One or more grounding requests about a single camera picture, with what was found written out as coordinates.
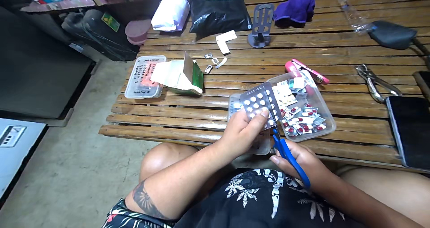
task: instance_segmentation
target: tattoo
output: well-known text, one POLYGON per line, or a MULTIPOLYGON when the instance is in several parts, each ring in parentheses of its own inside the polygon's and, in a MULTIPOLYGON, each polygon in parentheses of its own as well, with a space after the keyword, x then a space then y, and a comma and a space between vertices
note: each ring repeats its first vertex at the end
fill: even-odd
POLYGON ((145 190, 145 180, 140 182, 140 184, 133 190, 133 199, 143 210, 144 214, 150 215, 155 218, 169 220, 165 217, 158 209, 155 207, 154 203, 149 197, 145 190))

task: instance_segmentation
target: concrete floor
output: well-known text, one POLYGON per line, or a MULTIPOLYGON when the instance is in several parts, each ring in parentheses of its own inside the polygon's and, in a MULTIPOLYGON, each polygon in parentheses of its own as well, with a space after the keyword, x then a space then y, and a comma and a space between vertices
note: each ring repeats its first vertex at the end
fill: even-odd
MULTIPOLYGON (((143 156, 156 142, 98 134, 130 63, 103 60, 66 127, 50 127, 0 210, 2 228, 100 227, 138 182, 143 156)), ((275 166, 244 155, 236 167, 275 166)))

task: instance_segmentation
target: pink stapler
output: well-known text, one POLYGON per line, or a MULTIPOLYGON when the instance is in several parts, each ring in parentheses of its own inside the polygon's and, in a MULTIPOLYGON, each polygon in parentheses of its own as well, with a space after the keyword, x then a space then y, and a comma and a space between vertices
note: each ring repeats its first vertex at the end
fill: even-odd
POLYGON ((300 61, 298 61, 296 59, 292 59, 291 61, 288 61, 285 64, 285 69, 287 70, 287 72, 297 71, 301 68, 304 68, 307 71, 309 71, 310 75, 314 78, 315 82, 320 83, 320 84, 329 84, 330 83, 330 80, 328 78, 324 77, 323 75, 321 75, 317 71, 310 69, 308 66, 300 63, 300 61))

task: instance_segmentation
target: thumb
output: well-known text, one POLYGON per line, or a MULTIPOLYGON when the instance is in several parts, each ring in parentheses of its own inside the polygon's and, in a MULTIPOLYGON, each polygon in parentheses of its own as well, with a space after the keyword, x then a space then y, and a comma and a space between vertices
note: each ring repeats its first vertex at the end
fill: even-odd
POLYGON ((263 109, 260 114, 254 116, 243 130, 250 136, 257 136, 269 117, 269 110, 263 109))
POLYGON ((290 164, 290 162, 288 162, 288 160, 283 159, 282 157, 279 157, 277 155, 273 155, 270 157, 270 160, 276 164, 276 166, 278 166, 282 171, 284 171, 285 173, 295 177, 295 178, 300 178, 300 176, 298 175, 297 171, 294 169, 294 167, 290 164))

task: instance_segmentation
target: wooden slat table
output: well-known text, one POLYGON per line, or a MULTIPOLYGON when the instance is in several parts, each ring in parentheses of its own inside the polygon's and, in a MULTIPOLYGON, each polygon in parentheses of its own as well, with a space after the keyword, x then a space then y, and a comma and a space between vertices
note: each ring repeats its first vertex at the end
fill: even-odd
MULTIPOLYGON (((245 0, 245 3, 253 17, 255 5, 274 3, 277 6, 283 1, 245 0)), ((430 0, 349 1, 370 21, 383 19, 412 27, 418 31, 418 39, 423 44, 430 44, 430 0)), ((188 33, 190 26, 187 22, 180 37, 150 31, 138 56, 165 55, 169 60, 180 60, 186 50, 202 70, 211 64, 203 57, 208 52, 222 58, 215 36, 196 40, 195 34, 188 33)), ((229 96, 285 73, 285 62, 296 58, 330 79, 330 85, 319 88, 337 123, 335 132, 301 144, 321 159, 411 170, 401 165, 386 106, 371 98, 354 66, 365 63, 406 96, 420 97, 421 91, 411 75, 426 67, 415 47, 387 49, 368 35, 353 33, 337 0, 316 0, 313 21, 304 28, 273 25, 271 44, 263 49, 250 47, 246 42, 249 33, 236 32, 238 38, 228 42, 231 50, 228 61, 205 74, 202 97, 180 96, 166 88, 156 99, 127 99, 120 94, 106 119, 110 124, 102 126, 99 133, 200 147, 209 145, 221 137, 227 124, 229 96)))

